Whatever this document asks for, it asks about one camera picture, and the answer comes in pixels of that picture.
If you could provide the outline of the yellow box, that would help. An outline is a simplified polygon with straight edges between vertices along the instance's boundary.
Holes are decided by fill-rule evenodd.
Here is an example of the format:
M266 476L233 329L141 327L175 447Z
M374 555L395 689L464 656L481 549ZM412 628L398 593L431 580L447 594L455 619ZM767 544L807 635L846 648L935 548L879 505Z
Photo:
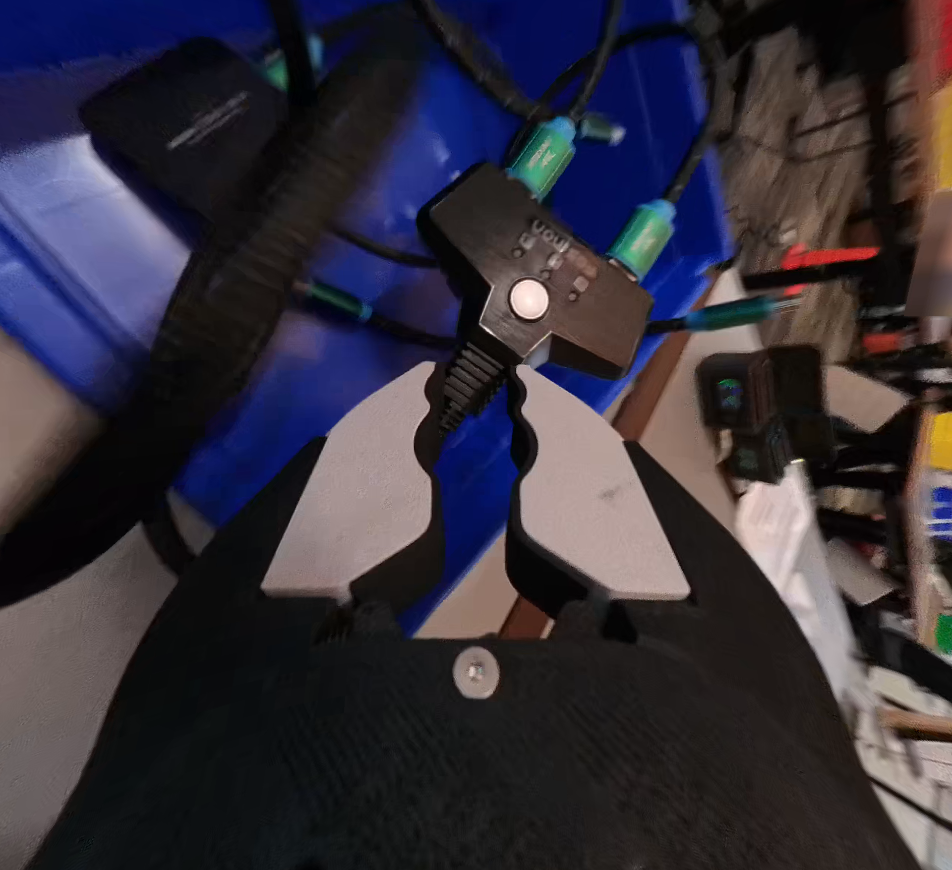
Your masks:
M932 406L921 412L914 459L917 465L951 472L951 412Z

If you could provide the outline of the red-handled tool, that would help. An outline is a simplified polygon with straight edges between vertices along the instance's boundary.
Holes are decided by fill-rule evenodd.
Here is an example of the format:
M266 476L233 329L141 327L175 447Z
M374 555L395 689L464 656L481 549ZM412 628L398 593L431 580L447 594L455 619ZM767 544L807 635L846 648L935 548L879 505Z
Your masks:
M876 268L880 253L875 245L815 249L795 244L780 258L779 269L744 274L742 284L747 291L793 297L811 285L863 277Z

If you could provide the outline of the small black box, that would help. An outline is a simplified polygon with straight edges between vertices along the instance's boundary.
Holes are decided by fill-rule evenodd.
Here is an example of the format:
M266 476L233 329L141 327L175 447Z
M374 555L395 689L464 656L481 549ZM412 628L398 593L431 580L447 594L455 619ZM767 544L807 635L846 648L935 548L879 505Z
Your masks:
M150 59L78 109L114 166L206 219L230 200L287 114L284 91L207 36Z

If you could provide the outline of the white plastic bag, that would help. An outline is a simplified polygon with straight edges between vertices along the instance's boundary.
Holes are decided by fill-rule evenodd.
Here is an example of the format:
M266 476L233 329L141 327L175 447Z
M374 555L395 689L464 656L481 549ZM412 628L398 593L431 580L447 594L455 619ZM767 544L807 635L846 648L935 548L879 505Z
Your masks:
M794 461L778 483L752 483L738 503L734 532L793 615L834 696L843 701L855 679L855 640L827 564L827 542L807 473L805 462Z

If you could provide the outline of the black HDMI switch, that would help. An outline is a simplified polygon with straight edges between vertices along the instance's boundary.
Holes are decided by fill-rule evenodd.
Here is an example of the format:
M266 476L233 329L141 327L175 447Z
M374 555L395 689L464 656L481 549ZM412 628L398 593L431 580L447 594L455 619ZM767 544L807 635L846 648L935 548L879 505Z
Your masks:
M417 227L461 305L443 435L481 413L519 364L605 380L630 371L649 293L500 168L471 167L420 210Z

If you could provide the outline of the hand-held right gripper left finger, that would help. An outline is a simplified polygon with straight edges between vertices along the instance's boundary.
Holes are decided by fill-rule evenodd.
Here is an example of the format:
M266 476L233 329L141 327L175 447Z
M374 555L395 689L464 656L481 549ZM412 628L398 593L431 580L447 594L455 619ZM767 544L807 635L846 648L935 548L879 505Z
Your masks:
M439 415L445 366L422 362L327 434L261 589L399 614L445 566Z

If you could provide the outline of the white desk with wooden edge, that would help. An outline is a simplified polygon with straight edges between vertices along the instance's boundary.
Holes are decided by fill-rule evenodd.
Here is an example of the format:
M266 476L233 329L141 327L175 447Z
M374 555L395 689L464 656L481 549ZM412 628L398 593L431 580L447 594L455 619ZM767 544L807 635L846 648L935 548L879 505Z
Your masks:
M700 423L695 367L759 348L746 327L664 341L610 414L722 525L736 502ZM18 344L1 345L2 523L93 431L93 416ZM138 529L91 567L1 614L1 867L31 858L89 756L101 721L173 576Z

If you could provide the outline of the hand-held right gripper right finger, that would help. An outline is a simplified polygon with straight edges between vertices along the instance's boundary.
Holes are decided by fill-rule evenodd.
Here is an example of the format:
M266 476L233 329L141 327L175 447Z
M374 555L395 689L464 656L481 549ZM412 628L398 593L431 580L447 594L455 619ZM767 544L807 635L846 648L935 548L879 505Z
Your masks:
M529 365L507 383L517 468L506 574L550 619L568 602L682 602L691 589L619 432Z

